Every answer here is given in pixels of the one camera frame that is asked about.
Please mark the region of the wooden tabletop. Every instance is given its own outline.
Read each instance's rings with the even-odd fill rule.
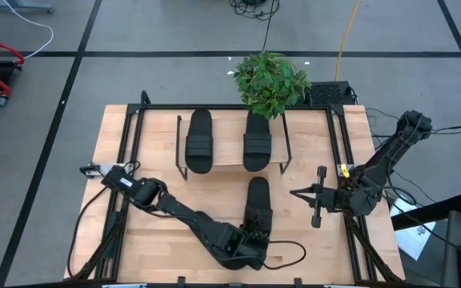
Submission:
[[[122,135],[126,106],[107,106],[94,152],[94,162],[115,162]],[[356,164],[366,162],[375,152],[363,106],[345,106],[351,148]],[[193,210],[203,210],[217,221],[236,226],[243,222],[248,182],[262,176],[270,183],[271,205],[274,211],[271,240],[294,240],[307,249],[307,257],[297,265],[281,270],[259,271],[244,268],[237,271],[222,268],[198,242],[190,230],[175,219],[151,217],[134,207],[130,208],[119,282],[177,282],[185,276],[190,283],[250,284],[303,283],[351,284],[350,258],[347,249],[343,216],[323,212],[321,228],[311,227],[312,209],[306,202],[293,197],[289,190],[309,186],[317,181],[318,166],[327,166],[325,185],[336,187],[334,160],[331,152],[327,119],[323,111],[288,110],[287,126],[291,140],[292,162],[284,175],[279,164],[270,164],[258,173],[235,170],[215,170],[209,174],[189,172],[184,181],[175,166],[175,135],[177,116],[189,119],[190,110],[147,110],[138,152],[142,166],[135,177],[154,177],[163,180],[179,201]],[[235,111],[212,110],[213,118]],[[337,131],[341,158],[344,159],[342,138]],[[126,155],[129,155],[130,144]],[[88,180],[82,205],[101,190],[101,179]],[[79,225],[72,257],[74,272],[78,271],[101,241],[110,193],[104,194],[87,210]],[[385,263],[404,278],[395,234],[387,204],[382,200],[366,217],[373,247]],[[363,250],[357,244],[363,278],[367,269]],[[266,263],[277,266],[298,259],[302,251],[297,246],[270,245]]]

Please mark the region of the potted plant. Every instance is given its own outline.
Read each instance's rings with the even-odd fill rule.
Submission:
[[[251,55],[238,65],[234,75],[241,100],[254,114],[266,119],[276,118],[286,106],[305,99],[305,89],[311,87],[307,73],[297,70],[282,56],[269,52]]]

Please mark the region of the white paper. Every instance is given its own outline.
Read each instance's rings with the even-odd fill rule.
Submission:
[[[417,208],[416,206],[410,205],[401,199],[397,199],[395,205],[405,212]],[[391,209],[391,217],[399,213],[399,210],[393,206]],[[426,223],[424,225],[430,230],[433,230],[435,222]],[[403,250],[403,252],[407,253],[416,261],[419,259],[419,256],[421,255],[421,252],[423,252],[423,248],[430,237],[430,232],[428,232],[423,226],[414,226],[412,228],[395,231],[395,234],[399,249]]]

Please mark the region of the black metal rack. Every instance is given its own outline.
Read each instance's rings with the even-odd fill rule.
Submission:
[[[177,166],[177,169],[179,170],[179,173],[182,175],[184,180],[188,179],[188,168],[187,167],[181,167],[179,165],[179,155],[181,154],[181,151],[179,151],[179,143],[180,143],[180,138],[181,138],[181,121],[182,117],[181,115],[177,115],[177,131],[175,133],[175,166]],[[280,162],[280,174],[284,174],[286,172],[287,167],[291,163],[292,155],[291,155],[291,144],[289,141],[289,131],[287,130],[287,122],[286,122],[286,115],[282,114],[282,121],[283,121],[283,128],[284,128],[284,137],[286,139],[286,150],[287,150],[287,161],[285,163]]]
[[[122,131],[122,138],[118,150],[117,162],[124,162],[125,151],[127,140],[130,134],[130,124],[133,116],[137,114],[137,124],[134,130],[134,141],[131,147],[130,159],[129,161],[136,161],[138,156],[138,144],[140,141],[140,134],[142,130],[142,125],[144,122],[144,114],[147,110],[194,110],[194,109],[208,109],[208,110],[244,110],[247,107],[245,105],[235,105],[235,104],[218,104],[218,105],[190,105],[190,104],[151,104],[150,99],[147,96],[146,92],[142,92],[142,101],[139,104],[128,104],[126,110],[126,118],[124,121],[124,127]],[[344,115],[343,105],[329,105],[329,106],[290,106],[287,107],[288,110],[317,110],[324,111],[327,117],[328,130],[331,140],[332,154],[335,162],[335,169],[337,170],[337,164],[340,164],[340,154],[339,146],[337,142],[337,136],[335,133],[335,124],[334,124],[334,114],[337,115],[339,120],[339,127],[343,135],[343,144],[345,154],[347,156],[348,164],[353,163],[353,155],[351,152],[351,144],[348,136],[346,119]],[[103,237],[108,233],[110,228],[114,225],[114,220],[117,216],[126,217],[128,210],[129,202],[122,201],[122,205],[119,210],[116,210],[116,200],[118,193],[115,191],[111,192],[110,201],[108,205],[108,210],[106,213],[105,227],[103,231]],[[359,259],[357,254],[357,249],[355,245],[355,237],[351,232],[351,228],[348,225],[345,225],[347,231],[347,244],[350,254],[350,265],[354,277],[354,282],[356,286],[369,286],[369,287],[407,287],[409,286],[406,283],[398,282],[378,282],[375,273],[375,266],[373,262],[367,257],[367,271],[368,271],[368,280],[362,280],[362,275],[360,273]],[[359,218],[359,229],[362,236],[367,239],[367,227],[364,218]],[[107,247],[106,253],[99,261],[98,265],[95,268],[94,279],[91,280],[66,280],[64,282],[56,283],[43,283],[43,284],[34,284],[30,286],[20,286],[20,287],[33,287],[33,288],[45,288],[45,287],[109,287],[108,285],[117,283],[118,277],[118,267],[122,252],[123,236],[125,229],[119,232],[116,240]],[[178,277],[176,283],[136,283],[136,284],[127,284],[129,287],[147,287],[147,288],[165,288],[165,287],[175,287],[175,288],[184,288],[184,287],[206,287],[206,288],[220,288],[220,287],[229,287],[229,288],[241,288],[241,287],[250,287],[250,288],[283,288],[289,287],[292,288],[302,288],[302,287],[328,287],[327,285],[307,285],[302,284],[302,279],[294,278],[294,284],[232,284],[232,283],[222,283],[222,284],[189,284],[186,283],[186,279],[183,276]]]

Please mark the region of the black slipper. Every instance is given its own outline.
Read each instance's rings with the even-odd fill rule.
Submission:
[[[186,165],[198,174],[205,174],[213,166],[213,122],[211,113],[197,109],[191,115],[186,136]]]
[[[270,163],[271,134],[270,123],[263,116],[247,116],[247,131],[243,135],[243,165],[250,172],[257,172]]]
[[[256,177],[248,185],[247,205],[241,229],[249,234],[247,245],[260,250],[262,257],[248,265],[259,270],[263,266],[268,250],[273,210],[270,201],[270,185],[265,178]]]

